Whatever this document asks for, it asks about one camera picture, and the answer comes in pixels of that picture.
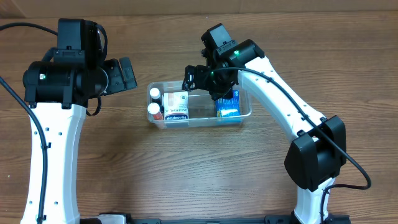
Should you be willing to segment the black bottle white cap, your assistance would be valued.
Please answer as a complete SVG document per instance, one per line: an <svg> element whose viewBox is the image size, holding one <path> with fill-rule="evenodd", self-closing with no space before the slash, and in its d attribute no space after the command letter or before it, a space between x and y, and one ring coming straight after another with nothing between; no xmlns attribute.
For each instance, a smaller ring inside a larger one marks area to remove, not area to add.
<svg viewBox="0 0 398 224"><path fill-rule="evenodd" d="M160 107L160 112L164 112L164 103L163 103L163 96L158 88L151 88L150 89L150 98L153 103L157 103Z"/></svg>

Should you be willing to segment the orange bottle white cap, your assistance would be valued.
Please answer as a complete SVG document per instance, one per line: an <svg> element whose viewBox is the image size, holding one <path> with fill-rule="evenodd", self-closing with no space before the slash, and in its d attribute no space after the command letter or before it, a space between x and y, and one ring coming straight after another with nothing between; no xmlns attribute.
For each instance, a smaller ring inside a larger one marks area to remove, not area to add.
<svg viewBox="0 0 398 224"><path fill-rule="evenodd" d="M147 107L147 112L153 117L154 120L163 120L164 118L158 103L150 103Z"/></svg>

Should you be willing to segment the white box blue trim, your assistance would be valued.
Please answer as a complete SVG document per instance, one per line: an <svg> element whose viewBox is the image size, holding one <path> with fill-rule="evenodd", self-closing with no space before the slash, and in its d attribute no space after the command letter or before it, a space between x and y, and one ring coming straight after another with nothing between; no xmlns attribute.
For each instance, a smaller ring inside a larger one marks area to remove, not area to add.
<svg viewBox="0 0 398 224"><path fill-rule="evenodd" d="M188 119L188 92L164 93L164 119Z"/></svg>

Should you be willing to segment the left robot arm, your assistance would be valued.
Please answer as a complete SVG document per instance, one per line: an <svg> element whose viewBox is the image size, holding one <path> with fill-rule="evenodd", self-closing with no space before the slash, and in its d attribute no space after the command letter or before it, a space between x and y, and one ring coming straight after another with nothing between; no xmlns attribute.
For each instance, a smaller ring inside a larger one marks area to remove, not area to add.
<svg viewBox="0 0 398 224"><path fill-rule="evenodd" d="M127 57L107 59L104 28L60 19L57 46L23 76L32 154L22 223L78 223L76 172L88 102L137 87Z"/></svg>

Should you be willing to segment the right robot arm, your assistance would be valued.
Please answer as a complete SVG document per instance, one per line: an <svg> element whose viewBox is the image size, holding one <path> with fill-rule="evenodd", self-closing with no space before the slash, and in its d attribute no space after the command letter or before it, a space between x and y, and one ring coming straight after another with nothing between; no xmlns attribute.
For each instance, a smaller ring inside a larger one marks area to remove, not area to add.
<svg viewBox="0 0 398 224"><path fill-rule="evenodd" d="M345 124L326 118L306 104L277 74L264 51L248 39L237 43L223 24L201 37L206 65L187 66L182 90L208 91L219 103L233 97L240 86L254 96L278 122L290 147L284 165L297 185L297 204L291 215L268 216L267 223L350 223L347 215L328 213L329 195L346 163Z"/></svg>

